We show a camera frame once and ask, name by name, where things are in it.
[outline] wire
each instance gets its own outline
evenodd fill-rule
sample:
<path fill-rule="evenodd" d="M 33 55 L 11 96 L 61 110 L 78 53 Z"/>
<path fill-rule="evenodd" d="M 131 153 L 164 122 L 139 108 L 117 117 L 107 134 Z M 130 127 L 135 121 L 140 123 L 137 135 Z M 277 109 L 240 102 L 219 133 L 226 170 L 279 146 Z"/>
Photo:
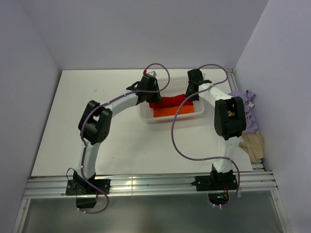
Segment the wire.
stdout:
<path fill-rule="evenodd" d="M 70 169 L 72 169 L 73 170 L 73 172 L 75 172 L 76 170 L 75 169 L 73 169 L 72 167 L 70 167 L 70 168 L 68 168 L 68 170 L 67 170 L 67 172 L 66 172 L 66 177 L 67 177 L 67 180 L 69 181 L 69 178 L 68 178 L 68 172 L 69 172 L 69 170 Z"/>
<path fill-rule="evenodd" d="M 103 195 L 106 197 L 106 199 L 107 199 L 106 205 L 105 205 L 104 208 L 102 208 L 101 210 L 98 210 L 98 211 L 84 211 L 84 210 L 79 209 L 79 211 L 81 211 L 81 212 L 83 212 L 83 213 L 85 213 L 85 214 L 97 214 L 97 213 L 100 213 L 100 212 L 104 211 L 105 209 L 107 209 L 107 207 L 108 207 L 108 205 L 109 205 L 109 197 L 108 197 L 108 195 L 107 195 L 103 190 L 101 190 L 100 188 L 96 187 L 96 186 L 93 185 L 91 182 L 89 182 L 89 181 L 87 180 L 85 174 L 84 174 L 84 171 L 83 171 L 83 166 L 84 166 L 84 161 L 85 161 L 85 156 L 86 156 L 86 149 L 87 149 L 87 143 L 86 143 L 85 139 L 83 138 L 83 134 L 84 134 L 84 129 L 85 129 L 85 127 L 86 127 L 86 123 L 88 122 L 88 120 L 93 116 L 93 114 L 94 114 L 98 109 L 100 109 L 101 107 L 105 107 L 105 106 L 109 105 L 110 103 L 113 103 L 113 102 L 115 102 L 115 101 L 117 101 L 117 100 L 120 100 L 121 98 L 123 98 L 123 97 L 125 97 L 125 96 L 131 95 L 131 94 L 134 94 L 134 93 L 138 93 L 138 92 L 139 92 L 139 93 L 158 93 L 158 92 L 160 92 L 160 91 L 163 91 L 163 90 L 169 85 L 169 83 L 170 83 L 170 81 L 171 81 L 170 73 L 169 73 L 169 71 L 166 69 L 166 67 L 165 67 L 164 65 L 162 65 L 162 64 L 160 64 L 160 63 L 152 63 L 152 64 L 148 65 L 148 66 L 144 69 L 143 73 L 145 74 L 146 71 L 147 71 L 147 69 L 148 69 L 149 67 L 151 67 L 151 66 L 154 66 L 154 65 L 158 65 L 158 66 L 163 67 L 163 69 L 165 69 L 165 71 L 167 72 L 167 75 L 168 75 L 168 82 L 167 82 L 167 84 L 166 84 L 162 89 L 157 90 L 157 91 L 140 91 L 140 90 L 137 90 L 137 91 L 130 91 L 130 92 L 127 92 L 127 93 L 125 93 L 125 94 L 123 94 L 123 95 L 120 95 L 120 96 L 118 96 L 118 97 L 112 99 L 112 100 L 109 101 L 109 102 L 103 103 L 103 104 L 97 106 L 96 108 L 94 108 L 94 109 L 89 113 L 89 115 L 86 117 L 85 121 L 83 122 L 83 125 L 82 125 L 82 128 L 81 128 L 81 132 L 80 132 L 80 137 L 81 137 L 81 140 L 82 140 L 83 145 L 84 145 L 83 152 L 82 152 L 82 159 L 81 159 L 81 175 L 82 175 L 84 181 L 85 181 L 88 185 L 90 185 L 91 187 L 93 187 L 94 189 L 96 189 L 98 192 L 100 192 L 101 194 L 103 194 Z"/>
<path fill-rule="evenodd" d="M 229 190 L 229 187 L 228 187 L 228 185 L 226 184 L 225 189 L 224 189 L 224 196 L 225 196 L 225 197 L 227 197 L 227 196 L 229 195 L 228 190 Z"/>
<path fill-rule="evenodd" d="M 211 85 L 210 87 L 208 87 L 208 88 L 205 89 L 205 90 L 198 91 L 198 92 L 195 92 L 195 93 L 189 95 L 189 96 L 181 103 L 181 105 L 179 106 L 179 108 L 178 108 L 178 110 L 177 110 L 177 112 L 176 112 L 176 114 L 175 114 L 175 116 L 174 116 L 174 118 L 173 118 L 172 127 L 171 127 L 171 138 L 172 138 L 172 143 L 173 143 L 173 146 L 174 146 L 175 150 L 176 150 L 181 156 L 183 156 L 183 157 L 186 158 L 186 159 L 189 159 L 189 160 L 192 160 L 192 161 L 205 161 L 205 160 L 212 160 L 212 159 L 227 159 L 227 160 L 230 160 L 230 161 L 232 162 L 232 164 L 235 166 L 235 168 L 236 168 L 236 170 L 237 170 L 237 173 L 238 173 L 238 187 L 237 187 L 237 191 L 235 192 L 235 195 L 233 196 L 233 198 L 230 199 L 230 200 L 228 201 L 227 204 L 223 205 L 223 206 L 227 206 L 227 205 L 229 205 L 233 200 L 235 200 L 235 199 L 237 198 L 238 193 L 239 193 L 239 189 L 240 189 L 240 170 L 239 170 L 237 164 L 236 164 L 232 159 L 230 159 L 230 158 L 228 158 L 228 157 L 223 157 L 223 156 L 215 156 L 215 157 L 202 158 L 202 159 L 195 159 L 195 158 L 188 157 L 188 156 L 184 155 L 184 154 L 177 148 L 177 145 L 176 145 L 175 139 L 174 139 L 174 125 L 175 125 L 175 122 L 176 122 L 176 119 L 177 119 L 177 115 L 178 115 L 180 109 L 182 108 L 182 106 L 185 104 L 185 102 L 187 102 L 191 97 L 193 97 L 193 96 L 195 96 L 195 95 L 198 95 L 198 94 L 203 93 L 203 92 L 205 92 L 205 91 L 209 91 L 209 90 L 210 90 L 213 86 L 215 86 L 215 85 L 219 85 L 219 84 L 222 84 L 222 83 L 226 82 L 226 81 L 228 80 L 228 78 L 229 78 L 229 77 L 228 77 L 228 73 L 227 73 L 227 71 L 225 70 L 225 68 L 223 68 L 222 66 L 217 65 L 217 64 L 206 64 L 206 65 L 203 65 L 203 66 L 199 67 L 199 69 L 201 69 L 201 68 L 203 68 L 203 67 L 207 67 L 207 66 L 216 66 L 216 67 L 219 67 L 220 69 L 222 69 L 222 70 L 225 72 L 226 78 L 225 78 L 223 81 L 220 81 L 220 82 L 218 82 L 218 83 L 215 83 L 214 85 Z"/>

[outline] plastic basket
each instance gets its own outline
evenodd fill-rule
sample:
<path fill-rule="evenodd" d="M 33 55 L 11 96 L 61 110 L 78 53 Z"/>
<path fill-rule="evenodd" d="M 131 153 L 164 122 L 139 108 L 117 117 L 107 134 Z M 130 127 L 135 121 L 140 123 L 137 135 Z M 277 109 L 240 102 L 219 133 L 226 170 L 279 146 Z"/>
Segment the plastic basket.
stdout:
<path fill-rule="evenodd" d="M 167 79 L 158 79 L 157 80 L 159 89 L 162 89 L 166 83 Z M 188 87 L 188 77 L 174 77 L 171 78 L 170 84 L 167 88 L 161 91 L 161 96 L 173 97 L 180 94 L 185 94 Z M 186 119 L 193 117 L 195 115 L 201 114 L 204 111 L 204 105 L 202 100 L 193 102 L 194 113 L 180 114 L 177 116 L 177 119 Z M 163 117 L 154 117 L 153 110 L 149 107 L 149 103 L 143 102 L 138 105 L 138 115 L 146 123 L 159 123 L 165 121 L 172 121 L 174 116 L 163 116 Z"/>

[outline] gray wall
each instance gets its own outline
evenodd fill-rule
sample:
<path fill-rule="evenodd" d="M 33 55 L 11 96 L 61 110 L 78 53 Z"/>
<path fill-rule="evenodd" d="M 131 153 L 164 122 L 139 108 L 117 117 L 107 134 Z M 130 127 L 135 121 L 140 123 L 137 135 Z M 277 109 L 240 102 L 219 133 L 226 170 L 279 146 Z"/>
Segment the gray wall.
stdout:
<path fill-rule="evenodd" d="M 311 1 L 270 0 L 236 69 L 256 115 L 293 231 L 311 229 Z"/>
<path fill-rule="evenodd" d="M 61 69 L 234 68 L 268 0 L 20 0 Z"/>
<path fill-rule="evenodd" d="M 0 232 L 11 232 L 59 70 L 19 1 L 0 1 Z"/>

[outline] white tabletop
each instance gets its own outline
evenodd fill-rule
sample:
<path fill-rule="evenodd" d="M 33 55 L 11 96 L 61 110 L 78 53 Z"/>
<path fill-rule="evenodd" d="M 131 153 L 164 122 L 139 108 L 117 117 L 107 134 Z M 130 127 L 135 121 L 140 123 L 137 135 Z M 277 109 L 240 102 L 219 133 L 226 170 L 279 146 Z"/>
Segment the white tabletop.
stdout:
<path fill-rule="evenodd" d="M 187 75 L 187 69 L 171 69 L 171 77 Z M 218 69 L 202 70 L 207 79 L 225 78 Z M 157 78 L 167 76 L 156 70 Z M 32 176 L 63 176 L 77 168 L 82 143 L 78 123 L 90 100 L 104 101 L 122 93 L 142 77 L 142 70 L 63 71 L 43 134 Z M 218 86 L 229 93 L 228 83 Z M 146 124 L 137 107 L 126 109 L 111 122 L 108 138 L 101 144 L 96 162 L 98 175 L 210 172 L 213 161 L 194 162 L 181 157 L 171 142 L 171 122 Z M 175 140 L 180 150 L 193 158 L 217 156 L 214 108 L 205 102 L 199 117 L 177 121 Z M 234 161 L 240 171 L 252 171 L 248 154 L 239 146 Z"/>

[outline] red cloth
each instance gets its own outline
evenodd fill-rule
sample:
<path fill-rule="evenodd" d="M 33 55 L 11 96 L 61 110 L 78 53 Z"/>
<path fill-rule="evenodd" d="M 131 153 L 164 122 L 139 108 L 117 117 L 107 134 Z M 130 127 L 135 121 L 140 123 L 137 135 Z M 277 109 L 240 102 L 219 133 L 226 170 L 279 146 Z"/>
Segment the red cloth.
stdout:
<path fill-rule="evenodd" d="M 179 106 L 170 107 L 170 108 L 154 108 L 154 117 L 167 117 L 167 116 L 174 116 L 178 110 Z M 191 105 L 182 106 L 180 114 L 187 114 L 187 113 L 194 113 L 194 107 Z"/>
<path fill-rule="evenodd" d="M 162 97 L 162 101 L 158 103 L 149 103 L 150 108 L 171 108 L 181 105 L 185 100 L 185 94 L 181 94 L 175 97 Z M 193 105 L 192 101 L 185 102 L 185 105 Z"/>

